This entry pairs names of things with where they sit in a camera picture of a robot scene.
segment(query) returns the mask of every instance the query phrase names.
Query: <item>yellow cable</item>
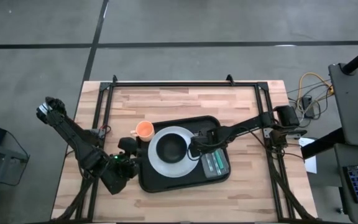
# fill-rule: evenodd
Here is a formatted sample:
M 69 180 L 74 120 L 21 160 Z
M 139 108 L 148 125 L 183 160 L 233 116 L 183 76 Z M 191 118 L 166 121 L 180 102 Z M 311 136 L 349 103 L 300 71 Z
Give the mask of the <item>yellow cable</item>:
M 318 98 L 316 101 L 320 101 L 320 100 L 323 100 L 325 99 L 326 97 L 330 97 L 334 94 L 334 88 L 331 84 L 329 84 L 328 82 L 326 82 L 321 76 L 319 76 L 318 74 L 316 73 L 313 73 L 313 72 L 308 72 L 308 73 L 305 73 L 301 76 L 301 78 L 299 79 L 299 90 L 298 90 L 298 98 L 296 100 L 296 107 L 300 110 L 300 111 L 303 111 L 302 108 L 300 107 L 300 100 L 301 100 L 301 94 L 302 94 L 302 81 L 303 81 L 303 78 L 308 76 L 308 75 L 314 75 L 315 77 L 319 78 L 321 80 L 321 82 L 323 82 L 327 88 L 329 88 L 329 94 L 327 96 L 322 96 L 320 98 Z

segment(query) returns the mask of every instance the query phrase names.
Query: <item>table leg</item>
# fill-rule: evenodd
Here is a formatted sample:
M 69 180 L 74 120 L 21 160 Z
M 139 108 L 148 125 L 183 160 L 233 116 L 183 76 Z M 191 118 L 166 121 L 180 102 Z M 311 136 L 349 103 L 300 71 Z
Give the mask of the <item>table leg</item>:
M 315 140 L 313 143 L 310 143 L 301 148 L 302 156 L 304 159 L 308 159 L 313 157 L 320 152 L 324 152 L 332 147 L 336 143 L 345 143 L 345 137 L 343 135 L 342 128 L 338 128 L 337 130 Z

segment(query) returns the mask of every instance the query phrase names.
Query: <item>black tray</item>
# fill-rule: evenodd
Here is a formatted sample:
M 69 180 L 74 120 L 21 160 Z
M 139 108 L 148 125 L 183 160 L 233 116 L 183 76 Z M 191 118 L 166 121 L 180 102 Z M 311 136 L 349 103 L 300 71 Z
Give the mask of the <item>black tray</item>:
M 163 128 L 170 126 L 179 126 L 186 128 L 192 133 L 198 133 L 200 131 L 207 131 L 209 129 L 220 127 L 219 121 L 212 116 L 200 116 L 195 118 L 178 119 L 173 121 L 163 121 L 153 123 L 154 131 L 157 133 Z M 201 160 L 198 161 L 197 166 L 187 175 L 178 178 L 165 177 L 159 174 L 152 167 L 147 150 L 149 148 L 148 142 L 143 142 L 139 138 L 136 139 L 138 146 L 142 149 L 142 163 L 140 164 L 139 171 L 139 184 L 142 189 L 148 193 L 163 192 L 167 190 L 182 189 L 186 187 L 195 187 L 206 184 L 214 184 L 225 181 L 231 172 L 229 156 L 226 148 L 222 148 L 224 155 L 226 156 L 227 163 L 229 164 L 229 172 L 222 176 L 213 178 L 206 178 L 203 170 Z

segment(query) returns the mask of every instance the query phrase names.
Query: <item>black bowl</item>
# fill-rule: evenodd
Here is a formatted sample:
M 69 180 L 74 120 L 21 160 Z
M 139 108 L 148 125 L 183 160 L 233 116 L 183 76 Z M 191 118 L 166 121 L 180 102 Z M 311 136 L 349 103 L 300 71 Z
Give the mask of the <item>black bowl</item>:
M 162 161 L 176 163 L 186 156 L 187 144 L 178 134 L 166 134 L 158 140 L 156 151 Z

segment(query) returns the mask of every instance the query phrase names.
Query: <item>wooden table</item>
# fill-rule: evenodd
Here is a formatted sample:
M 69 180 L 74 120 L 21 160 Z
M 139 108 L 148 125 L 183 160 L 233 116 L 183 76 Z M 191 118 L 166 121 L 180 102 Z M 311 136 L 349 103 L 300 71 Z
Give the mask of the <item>wooden table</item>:
M 75 121 L 82 128 L 91 128 L 99 84 L 100 82 L 84 83 L 75 117 Z M 273 107 L 287 105 L 284 82 L 268 81 L 268 85 Z M 133 130 L 139 121 L 167 121 L 207 114 L 216 117 L 222 125 L 233 125 L 257 116 L 254 89 L 116 87 L 109 115 L 112 131 L 106 137 L 105 151 L 108 154 L 118 153 L 118 140 L 130 136 L 129 131 Z M 255 133 L 262 137 L 260 131 Z M 301 156 L 298 146 L 290 146 L 286 151 Z M 227 152 L 232 171 L 230 177 L 219 184 L 149 194 L 140 188 L 135 177 L 128 181 L 127 187 L 121 193 L 111 195 L 103 183 L 100 183 L 94 222 L 276 221 L 264 148 L 251 134 L 246 134 L 232 142 Z M 317 217 L 303 161 L 287 155 L 285 165 L 291 190 L 307 211 Z M 78 193 L 80 184 L 77 162 L 74 155 L 70 154 L 64 163 L 52 218 L 63 213 Z M 281 190 L 280 198 L 283 210 L 287 213 Z M 88 200 L 85 203 L 84 216 L 86 211 Z

